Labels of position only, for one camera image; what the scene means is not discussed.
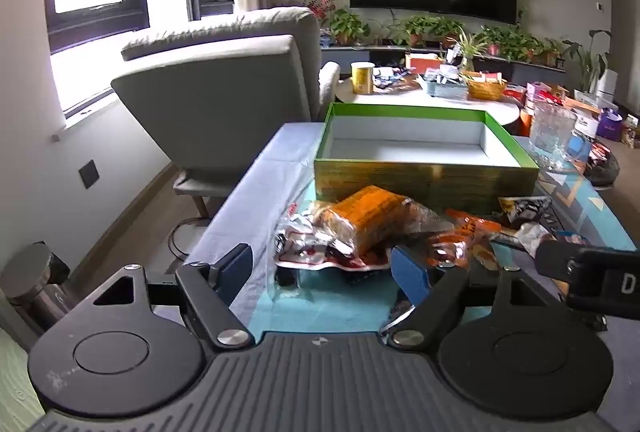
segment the yellow can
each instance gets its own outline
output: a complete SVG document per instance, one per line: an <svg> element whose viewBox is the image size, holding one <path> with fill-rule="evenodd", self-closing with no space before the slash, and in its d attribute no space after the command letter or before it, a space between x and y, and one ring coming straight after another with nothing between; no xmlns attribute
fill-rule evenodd
<svg viewBox="0 0 640 432"><path fill-rule="evenodd" d="M351 63L351 85L353 94L373 94L373 68L369 62Z"/></svg>

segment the armchair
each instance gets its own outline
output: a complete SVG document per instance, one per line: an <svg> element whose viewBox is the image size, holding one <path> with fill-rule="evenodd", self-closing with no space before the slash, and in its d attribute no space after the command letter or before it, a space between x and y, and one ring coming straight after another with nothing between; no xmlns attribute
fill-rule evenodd
<svg viewBox="0 0 640 432"><path fill-rule="evenodd" d="M178 195L226 197L285 123L322 121L340 68L320 69L319 25L306 8L190 22L122 49L111 86L180 168Z"/></svg>

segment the wicker basket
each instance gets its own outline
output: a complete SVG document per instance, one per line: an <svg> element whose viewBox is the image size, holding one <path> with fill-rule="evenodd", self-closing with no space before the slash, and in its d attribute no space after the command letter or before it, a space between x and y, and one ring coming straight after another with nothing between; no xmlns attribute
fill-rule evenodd
<svg viewBox="0 0 640 432"><path fill-rule="evenodd" d="M486 101L498 101L504 89L507 88L505 79L501 81L474 81L473 79L467 79L466 84L469 87L469 96Z"/></svg>

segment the light blue tablecloth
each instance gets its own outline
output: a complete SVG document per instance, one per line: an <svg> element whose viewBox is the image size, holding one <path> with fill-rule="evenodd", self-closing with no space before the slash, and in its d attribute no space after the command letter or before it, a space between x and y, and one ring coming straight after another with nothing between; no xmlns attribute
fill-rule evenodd
<svg viewBox="0 0 640 432"><path fill-rule="evenodd" d="M254 273L231 306L259 338L264 331L358 332L377 330L396 300L397 286L385 275L356 285L337 271L308 272L293 296L274 296L271 240L276 220L305 192L322 124L289 124L274 136L220 209L194 248L189 261L215 263L237 243L254 251ZM635 249L620 223L582 176L542 173L538 188L553 198L565 229L594 245ZM526 253L495 246L498 260L515 263L551 292ZM602 335L615 365L614 380L599 414L622 432L640 430L640 322L609 317Z"/></svg>

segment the wall outlet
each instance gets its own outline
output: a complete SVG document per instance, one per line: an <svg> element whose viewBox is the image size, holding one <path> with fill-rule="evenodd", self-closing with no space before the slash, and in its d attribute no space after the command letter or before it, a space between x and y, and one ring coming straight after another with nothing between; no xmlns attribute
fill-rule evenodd
<svg viewBox="0 0 640 432"><path fill-rule="evenodd" d="M78 172L80 173L80 177L85 188L89 188L95 183L95 181L100 179L98 169L95 167L93 159L80 168Z"/></svg>

